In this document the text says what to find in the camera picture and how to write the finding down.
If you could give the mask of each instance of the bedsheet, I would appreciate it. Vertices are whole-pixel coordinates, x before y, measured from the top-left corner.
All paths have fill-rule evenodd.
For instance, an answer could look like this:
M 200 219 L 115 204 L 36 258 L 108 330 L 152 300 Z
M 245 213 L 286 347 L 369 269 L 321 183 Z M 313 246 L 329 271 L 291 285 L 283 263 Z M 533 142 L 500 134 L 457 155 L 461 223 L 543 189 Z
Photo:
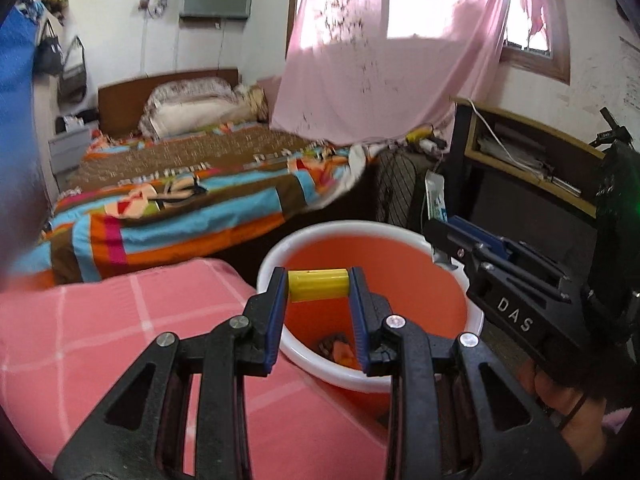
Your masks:
M 365 162 L 361 146 L 257 123 L 94 146 L 13 274 L 46 288 L 207 256 L 325 206 L 353 186 Z
M 225 262 L 192 260 L 101 283 L 0 295 L 0 402 L 49 468 L 96 403 L 162 332 L 187 338 L 240 314 L 254 294 Z M 197 376 L 185 470 L 193 473 Z M 382 479 L 381 428 L 280 355 L 246 378 L 258 480 Z

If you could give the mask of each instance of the gray bag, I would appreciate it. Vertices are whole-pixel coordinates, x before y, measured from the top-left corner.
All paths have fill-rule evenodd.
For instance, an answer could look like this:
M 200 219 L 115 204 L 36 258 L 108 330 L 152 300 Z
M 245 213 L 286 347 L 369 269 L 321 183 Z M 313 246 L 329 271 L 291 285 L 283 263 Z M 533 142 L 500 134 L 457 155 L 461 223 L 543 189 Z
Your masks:
M 47 20 L 47 23 L 45 23 L 42 29 L 40 43 L 38 43 L 36 48 L 36 54 L 33 60 L 33 73 L 57 76 L 62 73 L 63 68 L 64 64 L 62 62 L 60 40 L 53 31 L 51 22 Z
M 82 62 L 69 67 L 69 58 L 74 49 L 79 49 Z M 73 38 L 66 53 L 64 69 L 58 79 L 58 103 L 80 104 L 86 96 L 86 60 L 84 45 L 77 36 Z

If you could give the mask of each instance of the triangular cutout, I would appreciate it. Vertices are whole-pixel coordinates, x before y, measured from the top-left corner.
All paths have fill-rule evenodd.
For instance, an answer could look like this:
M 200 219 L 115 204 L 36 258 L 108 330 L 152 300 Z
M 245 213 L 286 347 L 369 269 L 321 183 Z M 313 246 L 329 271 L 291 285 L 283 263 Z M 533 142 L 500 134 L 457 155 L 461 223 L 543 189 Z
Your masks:
M 518 400 L 518 397 L 488 364 L 480 365 L 480 376 L 489 399 L 489 407 L 496 430 L 507 431 L 517 426 L 523 426 L 531 420 L 529 412 Z
M 135 431 L 142 423 L 146 398 L 156 373 L 155 364 L 147 364 L 123 394 L 109 408 L 104 421 L 112 426 Z

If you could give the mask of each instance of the white wall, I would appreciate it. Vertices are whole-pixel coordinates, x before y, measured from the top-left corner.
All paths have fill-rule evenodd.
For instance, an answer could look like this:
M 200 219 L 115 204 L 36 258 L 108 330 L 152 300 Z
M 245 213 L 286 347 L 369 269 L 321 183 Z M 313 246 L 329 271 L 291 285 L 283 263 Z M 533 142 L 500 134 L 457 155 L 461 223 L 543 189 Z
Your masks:
M 591 141 L 608 130 L 607 106 L 640 141 L 640 115 L 623 104 L 625 63 L 620 37 L 640 46 L 616 12 L 616 0 L 565 0 L 571 46 L 571 85 L 501 64 L 489 104 Z
M 81 107 L 95 105 L 99 86 L 140 75 L 218 66 L 222 31 L 212 25 L 180 25 L 182 0 L 169 0 L 165 15 L 146 23 L 145 60 L 143 50 L 144 12 L 139 0 L 69 0 L 63 46 L 78 34 L 86 48 L 89 92 Z M 227 22 L 220 66 L 240 63 L 244 24 Z M 175 45 L 178 44 L 177 60 Z
M 245 83 L 282 73 L 288 14 L 289 0 L 253 0 L 242 39 L 240 70 Z

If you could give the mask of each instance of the blue curtain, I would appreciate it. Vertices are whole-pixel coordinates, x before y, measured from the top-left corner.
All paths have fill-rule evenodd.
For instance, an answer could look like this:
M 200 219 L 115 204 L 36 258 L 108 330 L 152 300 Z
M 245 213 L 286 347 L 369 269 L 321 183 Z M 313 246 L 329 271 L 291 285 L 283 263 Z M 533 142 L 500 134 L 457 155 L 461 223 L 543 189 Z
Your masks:
M 0 27 L 0 277 L 47 213 L 32 111 L 36 33 L 15 7 Z

